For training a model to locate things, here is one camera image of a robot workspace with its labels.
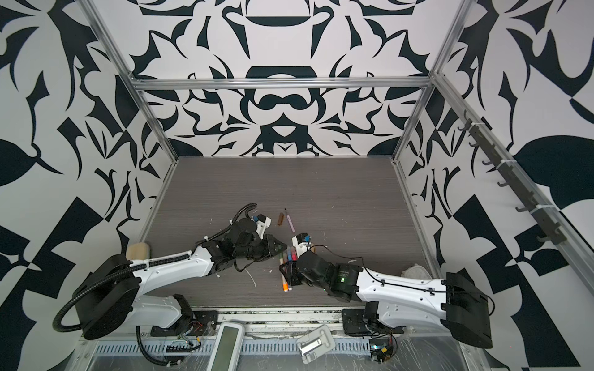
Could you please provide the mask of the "pink pen brown cap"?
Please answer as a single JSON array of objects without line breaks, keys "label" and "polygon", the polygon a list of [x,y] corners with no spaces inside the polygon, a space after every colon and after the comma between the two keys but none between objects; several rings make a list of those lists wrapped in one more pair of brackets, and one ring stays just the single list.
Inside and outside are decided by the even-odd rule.
[{"label": "pink pen brown cap", "polygon": [[286,215],[287,223],[289,224],[290,230],[292,231],[292,233],[295,233],[296,229],[295,229],[294,223],[292,222],[292,218],[289,214],[289,211],[286,208],[284,208],[284,213]]}]

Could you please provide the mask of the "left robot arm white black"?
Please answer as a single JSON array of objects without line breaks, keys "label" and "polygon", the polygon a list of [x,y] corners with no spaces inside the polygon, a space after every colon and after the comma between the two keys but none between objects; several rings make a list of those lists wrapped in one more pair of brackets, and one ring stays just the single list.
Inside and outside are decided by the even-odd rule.
[{"label": "left robot arm white black", "polygon": [[287,245],[267,233],[271,221],[263,215],[232,222],[193,250],[161,258],[129,260],[123,254],[107,259],[79,286],[57,312],[52,327],[60,333],[81,331],[87,340],[121,328],[150,327],[157,337],[181,335],[195,316],[181,294],[165,298],[151,293],[190,278],[204,278],[237,266],[276,258]]}]

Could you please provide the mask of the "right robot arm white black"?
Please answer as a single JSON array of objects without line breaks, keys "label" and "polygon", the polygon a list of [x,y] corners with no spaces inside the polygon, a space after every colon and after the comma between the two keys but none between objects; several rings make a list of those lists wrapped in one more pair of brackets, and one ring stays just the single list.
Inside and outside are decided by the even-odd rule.
[{"label": "right robot arm white black", "polygon": [[362,302],[372,332],[408,326],[447,329],[464,344],[493,346],[490,297],[462,275],[413,279],[356,264],[333,264],[311,250],[279,267],[290,285],[305,284],[342,302]]}]

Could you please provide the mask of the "orange highlighter pen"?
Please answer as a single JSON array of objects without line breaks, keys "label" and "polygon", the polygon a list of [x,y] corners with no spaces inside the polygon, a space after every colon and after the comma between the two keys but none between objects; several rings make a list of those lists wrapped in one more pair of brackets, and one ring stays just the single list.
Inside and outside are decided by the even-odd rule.
[{"label": "orange highlighter pen", "polygon": [[284,257],[280,254],[279,257],[279,270],[281,271],[282,287],[284,292],[289,292],[289,284],[286,281],[285,275],[283,274],[282,265],[284,264]]}]

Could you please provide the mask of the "white round timer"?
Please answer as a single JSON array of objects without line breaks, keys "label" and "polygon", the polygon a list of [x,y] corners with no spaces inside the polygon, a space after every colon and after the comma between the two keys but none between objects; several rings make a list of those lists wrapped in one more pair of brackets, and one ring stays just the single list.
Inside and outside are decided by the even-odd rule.
[{"label": "white round timer", "polygon": [[425,267],[415,264],[402,272],[402,278],[414,279],[414,280],[432,280],[433,277],[427,271]]}]

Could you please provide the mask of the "beige sponge block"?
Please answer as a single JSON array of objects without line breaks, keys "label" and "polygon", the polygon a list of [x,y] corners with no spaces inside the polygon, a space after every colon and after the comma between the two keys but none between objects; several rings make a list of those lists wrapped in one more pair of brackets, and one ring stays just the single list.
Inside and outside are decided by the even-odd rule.
[{"label": "beige sponge block", "polygon": [[146,242],[132,244],[125,252],[125,257],[129,261],[144,261],[150,259],[150,255],[150,246]]}]

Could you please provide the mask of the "white handheld tablet device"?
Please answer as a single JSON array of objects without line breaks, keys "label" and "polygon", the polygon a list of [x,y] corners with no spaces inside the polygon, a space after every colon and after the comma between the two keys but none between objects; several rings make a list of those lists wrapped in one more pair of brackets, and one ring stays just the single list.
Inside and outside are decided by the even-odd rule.
[{"label": "white handheld tablet device", "polygon": [[238,367],[245,336],[245,327],[238,322],[223,322],[219,326],[208,371],[234,371]]}]

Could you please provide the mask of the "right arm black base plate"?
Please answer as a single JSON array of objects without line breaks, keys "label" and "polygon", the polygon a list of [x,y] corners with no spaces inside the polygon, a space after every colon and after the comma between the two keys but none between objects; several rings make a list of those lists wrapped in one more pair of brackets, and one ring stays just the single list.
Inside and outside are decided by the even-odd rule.
[{"label": "right arm black base plate", "polygon": [[363,309],[343,309],[341,311],[343,332],[353,337],[379,336],[379,335],[401,335],[404,327],[388,328],[385,325],[364,317]]}]

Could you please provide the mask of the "aluminium frame front rail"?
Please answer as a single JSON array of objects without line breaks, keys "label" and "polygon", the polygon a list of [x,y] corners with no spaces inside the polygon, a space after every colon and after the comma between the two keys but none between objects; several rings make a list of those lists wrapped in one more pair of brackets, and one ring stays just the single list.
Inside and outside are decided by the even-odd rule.
[{"label": "aluminium frame front rail", "polygon": [[[473,344],[483,333],[482,325],[489,319],[474,318],[475,314],[487,315],[487,311],[474,311],[461,301],[418,307],[388,301],[369,301],[364,308],[364,317],[379,322],[388,328],[400,326],[425,326],[448,329],[452,336],[462,343]],[[183,315],[192,315],[193,310],[180,296],[168,298],[149,298],[133,301],[131,304],[75,305],[80,319],[80,329],[86,339],[104,337],[121,327],[158,326],[168,328]],[[323,322],[329,321],[327,309],[268,309],[253,314],[240,313],[243,322]]]}]

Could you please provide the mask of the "grey metal bracket box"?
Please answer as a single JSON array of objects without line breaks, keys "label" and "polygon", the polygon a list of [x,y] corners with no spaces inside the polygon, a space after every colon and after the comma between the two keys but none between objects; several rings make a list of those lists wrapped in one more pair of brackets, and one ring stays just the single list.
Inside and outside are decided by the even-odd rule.
[{"label": "grey metal bracket box", "polygon": [[310,364],[321,356],[336,349],[337,344],[327,325],[306,333],[296,340],[297,349],[304,364]]}]

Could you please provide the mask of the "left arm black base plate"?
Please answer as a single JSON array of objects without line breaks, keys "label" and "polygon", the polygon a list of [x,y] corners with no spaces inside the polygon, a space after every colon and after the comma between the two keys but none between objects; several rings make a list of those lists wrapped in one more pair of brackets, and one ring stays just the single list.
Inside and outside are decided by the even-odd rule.
[{"label": "left arm black base plate", "polygon": [[152,337],[173,337],[182,334],[195,337],[213,335],[217,328],[217,320],[218,311],[193,311],[192,315],[183,315],[177,322],[166,329],[153,326],[150,335]]}]

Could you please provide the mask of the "aluminium frame back beam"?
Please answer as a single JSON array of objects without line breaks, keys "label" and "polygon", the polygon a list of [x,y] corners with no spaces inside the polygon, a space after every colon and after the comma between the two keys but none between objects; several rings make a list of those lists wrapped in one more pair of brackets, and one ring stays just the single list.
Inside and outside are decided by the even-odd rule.
[{"label": "aluminium frame back beam", "polygon": [[315,78],[235,78],[235,79],[132,79],[137,91],[192,89],[289,89],[426,87],[428,77],[315,77]]}]

